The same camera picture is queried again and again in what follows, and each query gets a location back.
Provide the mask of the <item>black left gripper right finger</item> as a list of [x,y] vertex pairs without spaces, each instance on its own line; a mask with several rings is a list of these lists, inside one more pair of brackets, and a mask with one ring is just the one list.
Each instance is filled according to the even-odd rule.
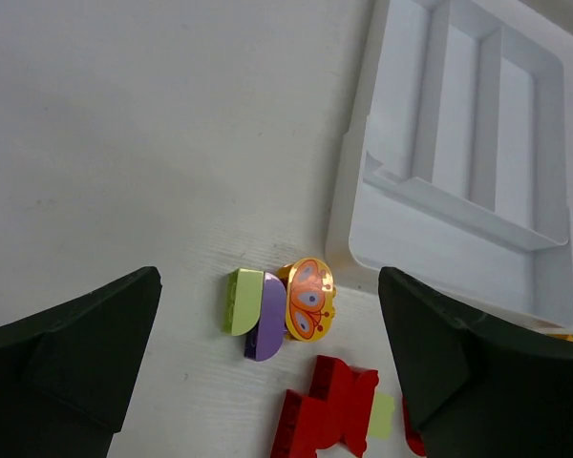
[[378,295],[413,429],[430,457],[573,457],[573,343],[393,268]]

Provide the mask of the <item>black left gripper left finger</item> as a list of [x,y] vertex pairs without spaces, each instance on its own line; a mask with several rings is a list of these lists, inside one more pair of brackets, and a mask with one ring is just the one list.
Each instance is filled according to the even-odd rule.
[[0,326],[0,457],[105,457],[159,307],[145,266]]

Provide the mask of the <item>yellow butterfly print brick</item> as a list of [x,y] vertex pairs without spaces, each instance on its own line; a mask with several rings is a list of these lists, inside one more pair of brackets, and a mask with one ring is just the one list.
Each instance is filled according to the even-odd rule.
[[329,267],[316,258],[303,258],[278,270],[286,288],[286,337],[317,342],[335,317],[336,287]]

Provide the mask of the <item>lime green half-round brick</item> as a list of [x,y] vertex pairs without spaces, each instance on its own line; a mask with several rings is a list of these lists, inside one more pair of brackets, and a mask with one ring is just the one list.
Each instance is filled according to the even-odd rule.
[[242,336],[249,332],[261,315],[264,272],[238,268],[227,276],[223,333]]

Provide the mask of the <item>lavender half-round brick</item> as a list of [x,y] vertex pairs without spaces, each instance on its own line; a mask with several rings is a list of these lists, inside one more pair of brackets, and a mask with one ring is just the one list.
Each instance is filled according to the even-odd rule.
[[274,274],[264,272],[260,318],[246,334],[244,356],[255,362],[272,358],[281,348],[287,332],[286,287]]

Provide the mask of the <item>red oval brick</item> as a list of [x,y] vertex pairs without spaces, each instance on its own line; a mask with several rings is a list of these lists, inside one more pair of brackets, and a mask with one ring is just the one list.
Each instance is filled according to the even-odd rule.
[[408,404],[405,398],[402,398],[402,413],[406,444],[408,445],[410,451],[416,456],[425,457],[426,450],[422,438],[420,434],[413,428],[410,412],[408,410]]

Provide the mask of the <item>lime green brick by red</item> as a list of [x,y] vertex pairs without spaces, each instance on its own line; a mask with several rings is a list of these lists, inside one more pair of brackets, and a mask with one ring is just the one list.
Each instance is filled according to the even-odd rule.
[[388,440],[393,430],[394,411],[394,397],[376,392],[371,405],[368,436],[374,439]]

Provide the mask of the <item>red butterfly-shaped brick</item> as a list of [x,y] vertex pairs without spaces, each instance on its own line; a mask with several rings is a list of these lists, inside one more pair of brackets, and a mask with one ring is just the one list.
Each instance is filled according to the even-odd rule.
[[378,384],[375,369],[317,356],[308,393],[286,391],[270,455],[315,457],[340,444],[353,456],[363,456]]

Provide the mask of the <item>white divided plastic tray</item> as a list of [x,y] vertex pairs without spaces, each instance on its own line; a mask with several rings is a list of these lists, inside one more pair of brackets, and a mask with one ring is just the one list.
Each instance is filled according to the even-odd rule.
[[379,1],[331,205],[337,280],[393,266],[526,326],[573,324],[564,70],[474,1]]

